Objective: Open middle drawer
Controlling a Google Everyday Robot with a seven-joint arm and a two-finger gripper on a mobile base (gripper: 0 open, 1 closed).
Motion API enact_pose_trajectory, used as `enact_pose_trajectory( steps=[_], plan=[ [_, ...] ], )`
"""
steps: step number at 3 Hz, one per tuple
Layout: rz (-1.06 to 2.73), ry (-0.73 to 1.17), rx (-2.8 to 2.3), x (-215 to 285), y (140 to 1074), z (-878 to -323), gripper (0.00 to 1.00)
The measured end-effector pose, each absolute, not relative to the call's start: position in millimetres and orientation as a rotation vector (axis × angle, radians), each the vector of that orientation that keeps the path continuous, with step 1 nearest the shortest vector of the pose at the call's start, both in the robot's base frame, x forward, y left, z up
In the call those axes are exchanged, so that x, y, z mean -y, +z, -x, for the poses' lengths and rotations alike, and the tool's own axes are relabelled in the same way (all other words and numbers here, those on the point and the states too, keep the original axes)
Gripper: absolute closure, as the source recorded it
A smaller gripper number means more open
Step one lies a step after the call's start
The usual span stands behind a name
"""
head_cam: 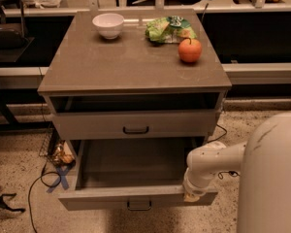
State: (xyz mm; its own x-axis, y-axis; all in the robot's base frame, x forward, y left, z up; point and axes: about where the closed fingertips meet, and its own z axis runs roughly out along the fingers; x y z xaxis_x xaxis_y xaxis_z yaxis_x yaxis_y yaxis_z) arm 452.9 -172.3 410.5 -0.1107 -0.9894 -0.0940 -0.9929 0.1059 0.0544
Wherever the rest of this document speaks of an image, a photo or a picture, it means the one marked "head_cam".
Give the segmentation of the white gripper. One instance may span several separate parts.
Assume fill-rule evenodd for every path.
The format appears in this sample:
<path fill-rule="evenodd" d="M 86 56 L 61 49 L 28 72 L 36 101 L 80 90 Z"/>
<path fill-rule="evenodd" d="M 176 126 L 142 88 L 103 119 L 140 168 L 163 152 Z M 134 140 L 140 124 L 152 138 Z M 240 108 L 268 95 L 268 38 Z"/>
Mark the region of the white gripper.
<path fill-rule="evenodd" d="M 214 175 L 203 175 L 200 172 L 194 172 L 187 168 L 182 186 L 184 188 L 183 201 L 187 203 L 194 203 L 200 200 L 210 190 L 210 183 L 214 179 Z"/>

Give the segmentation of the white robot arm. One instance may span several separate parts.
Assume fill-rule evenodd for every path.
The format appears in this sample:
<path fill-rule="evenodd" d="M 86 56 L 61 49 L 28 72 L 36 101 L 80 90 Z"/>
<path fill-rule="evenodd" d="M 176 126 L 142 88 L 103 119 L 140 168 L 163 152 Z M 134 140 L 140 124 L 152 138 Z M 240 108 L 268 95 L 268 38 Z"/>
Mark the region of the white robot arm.
<path fill-rule="evenodd" d="M 192 150 L 184 199 L 206 194 L 215 175 L 240 174 L 237 233 L 291 233 L 291 111 L 260 124 L 243 143 L 213 142 Z"/>

